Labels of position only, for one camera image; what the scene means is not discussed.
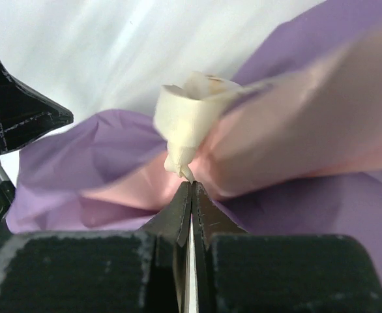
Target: purple fabric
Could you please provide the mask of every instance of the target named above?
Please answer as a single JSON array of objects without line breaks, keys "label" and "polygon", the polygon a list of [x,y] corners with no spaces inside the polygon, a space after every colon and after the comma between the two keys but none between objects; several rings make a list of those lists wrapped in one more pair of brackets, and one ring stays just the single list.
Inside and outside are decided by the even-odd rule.
[{"label": "purple fabric", "polygon": [[[327,0],[281,25],[234,80],[247,84],[300,69],[381,22],[382,0]],[[7,223],[12,231],[136,229],[152,215],[83,199],[78,190],[120,178],[164,149],[151,118],[121,110],[32,143],[20,153]],[[222,205],[256,234],[351,235],[367,248],[382,278],[382,172],[299,179]],[[24,220],[29,224],[23,228]]]}]

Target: rolled cream cloth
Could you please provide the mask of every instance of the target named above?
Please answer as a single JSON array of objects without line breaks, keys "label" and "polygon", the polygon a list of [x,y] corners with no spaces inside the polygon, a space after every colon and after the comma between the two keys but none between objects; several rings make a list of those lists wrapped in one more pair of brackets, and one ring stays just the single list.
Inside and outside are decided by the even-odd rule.
[{"label": "rolled cream cloth", "polygon": [[239,97],[281,79],[282,76],[277,76],[242,87],[213,75],[193,72],[183,88],[163,85],[153,125],[168,142],[165,170],[193,181],[188,165],[219,117]]}]

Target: purple cloth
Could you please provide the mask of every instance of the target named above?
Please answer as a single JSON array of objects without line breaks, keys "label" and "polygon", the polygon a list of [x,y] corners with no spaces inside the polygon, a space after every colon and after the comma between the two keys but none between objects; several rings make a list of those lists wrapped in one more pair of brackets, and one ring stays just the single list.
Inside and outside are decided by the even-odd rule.
[{"label": "purple cloth", "polygon": [[[382,0],[327,0],[281,25],[235,76],[247,84],[297,70],[382,22]],[[165,149],[151,118],[111,110],[20,153],[12,231],[136,229],[152,215],[79,197]],[[299,179],[222,204],[256,234],[341,233],[369,251],[382,279],[382,172]]]}]

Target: white background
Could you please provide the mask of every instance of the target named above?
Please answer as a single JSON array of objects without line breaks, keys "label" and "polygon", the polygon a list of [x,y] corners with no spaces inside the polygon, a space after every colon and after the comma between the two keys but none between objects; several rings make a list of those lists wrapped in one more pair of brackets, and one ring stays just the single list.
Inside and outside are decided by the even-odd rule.
[{"label": "white background", "polygon": [[[276,26],[320,2],[0,0],[0,59],[76,122],[108,108],[151,115],[160,85],[193,70],[230,78]],[[15,182],[18,154],[2,162]]]}]

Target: crumpled cloth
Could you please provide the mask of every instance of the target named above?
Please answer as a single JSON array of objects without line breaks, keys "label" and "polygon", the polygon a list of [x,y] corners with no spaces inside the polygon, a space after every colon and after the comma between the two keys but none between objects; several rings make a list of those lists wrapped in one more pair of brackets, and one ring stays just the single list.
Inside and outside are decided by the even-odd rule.
[{"label": "crumpled cloth", "polygon": [[[369,162],[359,162],[364,155],[382,151],[382,66],[372,67],[382,64],[382,48],[374,49],[382,47],[381,27],[382,0],[327,0],[280,26],[232,80],[247,85],[299,71],[295,87],[302,89],[305,82],[313,82],[311,73],[316,73],[317,86],[312,86],[316,88],[306,90],[302,98],[294,85],[280,86],[287,88],[285,93],[271,86],[238,101],[200,147],[201,169],[212,170],[194,169],[194,173],[212,198],[221,202],[218,205],[248,231],[351,235],[367,248],[382,279],[382,171],[376,171],[382,163],[371,162],[377,164],[372,168]],[[372,29],[375,32],[364,37]],[[369,48],[373,53],[366,53]],[[315,68],[321,71],[308,71]],[[350,72],[363,75],[353,79]],[[366,110],[358,110],[361,104]],[[248,110],[254,114],[239,122],[239,114]],[[280,112],[288,113],[285,123],[277,123],[282,121]],[[251,132],[260,119],[264,129],[270,130],[262,142],[257,141],[259,133]],[[355,124],[358,119],[367,123],[361,128]],[[152,122],[138,113],[106,111],[23,149],[16,198],[7,215],[9,228],[21,232],[141,226],[169,202],[180,181],[165,172],[166,142]],[[222,123],[240,127],[221,131]],[[230,132],[222,136],[222,158],[202,157],[220,142],[216,134],[226,131]],[[252,138],[253,145],[246,145],[247,138],[240,150],[226,145],[244,136]],[[374,144],[380,146],[370,150]],[[237,158],[239,166],[250,168],[228,169]],[[374,171],[306,178],[350,172],[352,162]],[[252,173],[228,176],[236,169]]]}]

